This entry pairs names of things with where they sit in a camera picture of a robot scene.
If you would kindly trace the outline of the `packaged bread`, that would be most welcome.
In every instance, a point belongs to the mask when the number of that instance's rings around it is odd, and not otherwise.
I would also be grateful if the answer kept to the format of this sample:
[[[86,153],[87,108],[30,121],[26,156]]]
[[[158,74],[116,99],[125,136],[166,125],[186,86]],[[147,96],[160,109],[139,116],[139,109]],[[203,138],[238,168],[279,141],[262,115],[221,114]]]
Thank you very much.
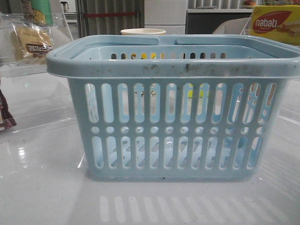
[[[63,13],[44,15],[40,20],[23,14],[1,14],[1,78],[46,72],[46,55],[71,41]]]

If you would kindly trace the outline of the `light blue plastic basket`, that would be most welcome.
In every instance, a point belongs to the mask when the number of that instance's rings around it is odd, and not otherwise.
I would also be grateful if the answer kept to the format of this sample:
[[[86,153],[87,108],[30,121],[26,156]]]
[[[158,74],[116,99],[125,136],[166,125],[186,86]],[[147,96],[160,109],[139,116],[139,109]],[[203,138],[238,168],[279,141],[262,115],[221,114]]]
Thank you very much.
[[[46,64],[68,81],[93,176],[244,180],[300,75],[300,50],[244,35],[95,35]]]

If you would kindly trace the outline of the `yellow popcorn paper cup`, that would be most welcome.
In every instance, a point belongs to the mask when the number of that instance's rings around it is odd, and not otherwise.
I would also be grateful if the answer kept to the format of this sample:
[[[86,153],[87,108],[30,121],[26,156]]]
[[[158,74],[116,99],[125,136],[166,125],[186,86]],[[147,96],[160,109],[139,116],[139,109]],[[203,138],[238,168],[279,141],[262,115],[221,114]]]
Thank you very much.
[[[120,32],[122,35],[164,35],[166,33],[163,29],[151,28],[124,29]]]

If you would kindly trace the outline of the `white drawer cabinet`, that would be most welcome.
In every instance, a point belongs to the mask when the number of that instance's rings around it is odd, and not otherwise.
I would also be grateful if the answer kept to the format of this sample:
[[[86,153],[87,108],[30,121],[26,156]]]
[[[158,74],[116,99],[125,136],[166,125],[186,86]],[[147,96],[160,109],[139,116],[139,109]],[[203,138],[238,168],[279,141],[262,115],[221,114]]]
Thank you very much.
[[[144,1],[144,27],[162,29],[166,34],[185,34],[187,0]]]

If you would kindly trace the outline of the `clear acrylic display shelf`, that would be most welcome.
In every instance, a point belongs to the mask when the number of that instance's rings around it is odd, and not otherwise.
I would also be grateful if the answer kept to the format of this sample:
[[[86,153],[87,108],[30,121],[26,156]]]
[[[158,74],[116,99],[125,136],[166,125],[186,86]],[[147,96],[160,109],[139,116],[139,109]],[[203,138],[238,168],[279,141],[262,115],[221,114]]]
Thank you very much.
[[[16,126],[0,132],[1,136],[61,120],[61,110],[68,103],[66,83],[47,71],[0,78],[0,91],[16,121]]]

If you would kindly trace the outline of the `clear acrylic right stand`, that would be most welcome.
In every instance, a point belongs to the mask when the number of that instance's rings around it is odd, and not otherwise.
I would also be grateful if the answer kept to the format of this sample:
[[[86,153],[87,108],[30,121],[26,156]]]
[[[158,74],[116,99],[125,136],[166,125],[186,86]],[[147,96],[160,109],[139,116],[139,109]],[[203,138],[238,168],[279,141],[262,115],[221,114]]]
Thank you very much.
[[[252,29],[251,28],[251,23],[252,23],[252,14],[247,17],[247,18],[243,18],[243,26],[242,26],[242,30],[240,32],[241,35],[248,35],[249,31]]]

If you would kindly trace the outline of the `brown snack packet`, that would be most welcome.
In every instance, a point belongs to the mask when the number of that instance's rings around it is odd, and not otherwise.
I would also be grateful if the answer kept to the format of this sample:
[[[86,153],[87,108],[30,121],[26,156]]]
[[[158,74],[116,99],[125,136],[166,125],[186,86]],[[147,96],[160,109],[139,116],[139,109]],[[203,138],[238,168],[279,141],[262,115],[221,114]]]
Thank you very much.
[[[7,100],[4,97],[2,91],[0,92],[0,131],[12,128],[16,126],[14,117],[8,110]]]

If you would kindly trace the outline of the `yellow nabati wafer box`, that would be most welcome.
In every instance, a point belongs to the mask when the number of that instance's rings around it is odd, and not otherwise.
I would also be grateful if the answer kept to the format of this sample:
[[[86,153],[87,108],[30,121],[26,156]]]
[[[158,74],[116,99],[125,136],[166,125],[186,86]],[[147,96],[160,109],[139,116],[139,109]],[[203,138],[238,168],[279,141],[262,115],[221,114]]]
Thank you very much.
[[[254,7],[247,33],[251,36],[299,46],[299,5]]]

